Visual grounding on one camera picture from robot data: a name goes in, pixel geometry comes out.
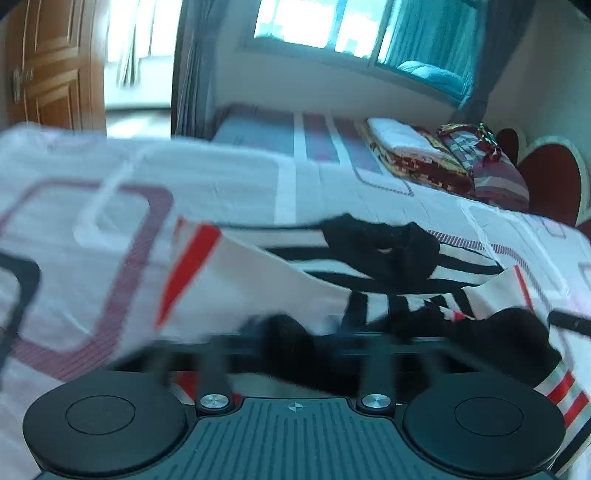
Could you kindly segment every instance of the wall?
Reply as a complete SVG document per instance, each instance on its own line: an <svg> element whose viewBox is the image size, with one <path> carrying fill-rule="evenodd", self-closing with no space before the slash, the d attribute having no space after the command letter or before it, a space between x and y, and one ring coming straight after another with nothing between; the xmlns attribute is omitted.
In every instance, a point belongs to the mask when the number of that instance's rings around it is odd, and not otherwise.
<svg viewBox="0 0 591 480"><path fill-rule="evenodd" d="M563 135L591 163L591 23L567 0L544 0L514 118L532 141Z"/></svg>
<svg viewBox="0 0 591 480"><path fill-rule="evenodd" d="M245 102L278 109L330 112L350 118L389 116L436 129L454 107L426 95L314 60L241 47L255 0L231 0L217 52L217 103ZM532 24L492 95L487 118L500 124L512 110L535 33Z"/></svg>
<svg viewBox="0 0 591 480"><path fill-rule="evenodd" d="M170 108L173 89L173 58L155 57L139 61L139 83L131 88L116 84L117 64L105 66L105 108Z"/></svg>
<svg viewBox="0 0 591 480"><path fill-rule="evenodd" d="M0 21L0 130L10 124L8 109L10 95L8 92L8 65L6 64L6 33L8 16Z"/></svg>

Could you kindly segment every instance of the floor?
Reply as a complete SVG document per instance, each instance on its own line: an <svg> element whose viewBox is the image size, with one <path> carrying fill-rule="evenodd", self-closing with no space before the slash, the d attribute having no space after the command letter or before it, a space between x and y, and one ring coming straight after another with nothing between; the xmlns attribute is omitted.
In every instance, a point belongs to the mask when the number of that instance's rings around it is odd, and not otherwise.
<svg viewBox="0 0 591 480"><path fill-rule="evenodd" d="M170 110L107 111L107 137L170 138Z"/></svg>

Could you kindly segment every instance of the door handle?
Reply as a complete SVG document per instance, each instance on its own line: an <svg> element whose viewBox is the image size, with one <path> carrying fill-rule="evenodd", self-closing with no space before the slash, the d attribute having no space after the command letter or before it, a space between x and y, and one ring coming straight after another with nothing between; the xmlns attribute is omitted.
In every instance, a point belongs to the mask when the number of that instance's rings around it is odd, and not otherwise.
<svg viewBox="0 0 591 480"><path fill-rule="evenodd" d="M12 99L14 100L14 103L21 101L22 85L23 83L32 82L33 75L33 69L28 69L26 72L22 72L19 67L16 67L12 71Z"/></svg>

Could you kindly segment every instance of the ribbed plastic surface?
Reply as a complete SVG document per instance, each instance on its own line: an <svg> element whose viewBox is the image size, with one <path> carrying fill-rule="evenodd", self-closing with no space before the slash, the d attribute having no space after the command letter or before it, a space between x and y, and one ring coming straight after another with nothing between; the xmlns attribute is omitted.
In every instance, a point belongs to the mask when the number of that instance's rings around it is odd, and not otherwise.
<svg viewBox="0 0 591 480"><path fill-rule="evenodd" d="M57 478L45 474L40 480ZM462 477L438 471L406 446L389 420L356 414L345 399L247 398L236 413L199 421L173 456L127 478L451 480ZM547 480L548 476L539 473L531 479Z"/></svg>

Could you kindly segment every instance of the headboard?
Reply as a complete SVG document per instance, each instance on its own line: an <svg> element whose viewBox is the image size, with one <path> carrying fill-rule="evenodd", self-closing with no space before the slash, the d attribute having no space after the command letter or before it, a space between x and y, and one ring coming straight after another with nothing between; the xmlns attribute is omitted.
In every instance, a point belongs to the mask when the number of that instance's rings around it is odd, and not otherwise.
<svg viewBox="0 0 591 480"><path fill-rule="evenodd" d="M513 162L511 156L517 158L517 170L530 191L529 213L576 226L591 238L589 175L575 145L549 136L525 147L525 135L513 128L501 130L497 141Z"/></svg>

